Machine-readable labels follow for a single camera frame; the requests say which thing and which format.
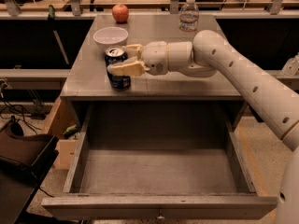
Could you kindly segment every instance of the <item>table top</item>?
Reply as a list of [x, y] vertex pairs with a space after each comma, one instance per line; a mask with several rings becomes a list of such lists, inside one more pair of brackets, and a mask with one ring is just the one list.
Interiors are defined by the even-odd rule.
[[111, 15], [97, 16], [83, 42], [69, 76], [64, 84], [61, 97], [72, 101], [109, 99], [231, 99], [240, 98], [239, 92], [219, 72], [213, 77], [186, 77], [171, 72], [164, 76], [145, 74], [131, 77], [131, 87], [124, 91], [111, 88], [104, 54], [93, 41], [98, 29], [118, 26], [129, 33], [127, 44], [147, 45], [151, 41], [181, 42], [192, 41], [196, 33], [209, 29], [224, 36], [215, 18], [203, 15], [195, 32], [182, 32], [178, 28], [178, 15], [130, 15], [125, 24], [117, 24]]

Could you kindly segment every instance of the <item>water bottle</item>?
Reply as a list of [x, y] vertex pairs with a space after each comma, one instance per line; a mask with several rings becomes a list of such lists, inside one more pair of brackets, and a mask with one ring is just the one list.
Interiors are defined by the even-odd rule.
[[193, 32], [197, 29], [199, 17], [198, 6], [195, 0], [186, 0], [186, 4], [179, 12], [179, 29], [185, 32]]

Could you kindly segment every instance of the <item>open drawer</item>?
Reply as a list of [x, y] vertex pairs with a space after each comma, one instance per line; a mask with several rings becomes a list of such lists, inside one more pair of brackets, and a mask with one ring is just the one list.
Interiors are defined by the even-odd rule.
[[259, 219], [258, 197], [217, 101], [91, 102], [65, 196], [42, 205], [59, 219]]

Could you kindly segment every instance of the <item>soda can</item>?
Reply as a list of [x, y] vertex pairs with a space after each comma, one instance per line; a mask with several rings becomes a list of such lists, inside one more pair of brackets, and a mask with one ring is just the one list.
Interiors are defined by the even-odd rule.
[[[113, 63], [123, 62], [126, 59], [128, 59], [128, 54], [120, 46], [111, 46], [105, 51], [106, 67]], [[130, 77], [112, 76], [108, 71], [107, 75], [109, 77], [111, 86], [115, 89], [126, 89], [131, 85]]]

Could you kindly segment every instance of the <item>red apple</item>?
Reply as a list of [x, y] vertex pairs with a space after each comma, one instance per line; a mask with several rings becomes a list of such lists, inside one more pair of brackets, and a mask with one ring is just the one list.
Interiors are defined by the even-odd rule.
[[124, 4], [117, 4], [112, 8], [112, 15], [116, 22], [124, 23], [129, 18], [129, 9]]

